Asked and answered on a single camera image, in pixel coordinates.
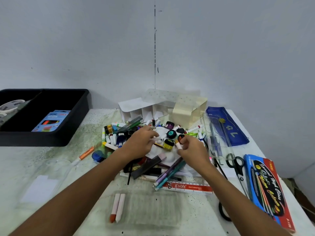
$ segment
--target white table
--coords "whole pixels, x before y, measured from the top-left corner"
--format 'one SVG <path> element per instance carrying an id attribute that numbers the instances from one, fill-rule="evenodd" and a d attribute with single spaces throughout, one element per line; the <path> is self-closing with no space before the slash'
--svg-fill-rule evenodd
<path id="1" fill-rule="evenodd" d="M 231 117 L 250 142 L 233 147 L 237 156 L 254 154 L 265 157 L 233 111 Z M 119 120 L 115 109 L 91 109 L 72 140 L 65 147 L 0 147 L 0 232 L 7 235 L 34 210 L 16 209 L 24 182 L 47 158 L 73 161 L 100 139 L 101 128 Z M 62 187 L 91 168 L 91 157 L 73 168 Z M 229 178 L 242 190 L 237 178 Z M 295 235 L 315 235 L 315 228 L 282 180 L 281 186 L 297 230 Z M 233 223 L 225 221 L 218 211 L 215 195 L 193 195 L 170 191 L 152 191 L 152 183 L 140 180 L 127 186 L 127 179 L 116 176 L 100 197 L 75 235 L 239 235 Z M 123 217 L 119 224 L 108 223 L 116 192 L 126 193 Z"/>

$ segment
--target teal pen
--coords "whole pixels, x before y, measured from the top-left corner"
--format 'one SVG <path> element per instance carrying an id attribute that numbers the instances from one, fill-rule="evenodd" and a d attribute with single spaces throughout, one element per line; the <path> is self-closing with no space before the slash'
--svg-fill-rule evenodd
<path id="1" fill-rule="evenodd" d="M 176 172 L 179 171 L 180 168 L 182 168 L 184 165 L 186 164 L 186 162 L 183 160 L 181 163 L 179 163 L 175 168 L 174 170 L 167 176 L 165 177 L 165 179 L 158 184 L 158 186 L 155 188 L 155 190 L 159 190 L 165 182 L 167 182 L 169 180 L 169 178 L 171 178 L 173 175 L 175 175 Z"/>

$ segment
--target red and white ruler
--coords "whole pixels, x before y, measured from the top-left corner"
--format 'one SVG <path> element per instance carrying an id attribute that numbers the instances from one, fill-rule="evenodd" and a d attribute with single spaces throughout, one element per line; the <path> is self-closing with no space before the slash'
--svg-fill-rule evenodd
<path id="1" fill-rule="evenodd" d="M 167 181 L 161 189 L 191 194 L 213 194 L 213 190 L 209 185 L 194 182 Z"/>

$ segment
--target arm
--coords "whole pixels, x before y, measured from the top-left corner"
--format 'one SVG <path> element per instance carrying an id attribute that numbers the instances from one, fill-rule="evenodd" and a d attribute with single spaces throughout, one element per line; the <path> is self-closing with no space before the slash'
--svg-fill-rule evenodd
<path id="1" fill-rule="evenodd" d="M 150 151 L 153 136 L 158 133 L 149 126 L 136 131 L 122 148 L 57 194 L 10 236 L 73 235 L 119 171 Z"/>
<path id="2" fill-rule="evenodd" d="M 202 142 L 185 136 L 181 143 L 184 150 L 179 150 L 178 154 L 209 183 L 242 236 L 290 236 L 219 173 L 210 163 Z"/>

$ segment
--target black plastic bin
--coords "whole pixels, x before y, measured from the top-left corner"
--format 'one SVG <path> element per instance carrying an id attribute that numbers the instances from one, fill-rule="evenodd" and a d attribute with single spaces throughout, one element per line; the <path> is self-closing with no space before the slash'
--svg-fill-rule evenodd
<path id="1" fill-rule="evenodd" d="M 0 146 L 63 147 L 71 140 L 89 111 L 87 89 L 4 89 L 0 105 L 16 99 L 31 100 L 0 127 Z M 32 132 L 49 112 L 71 110 L 52 132 Z"/>

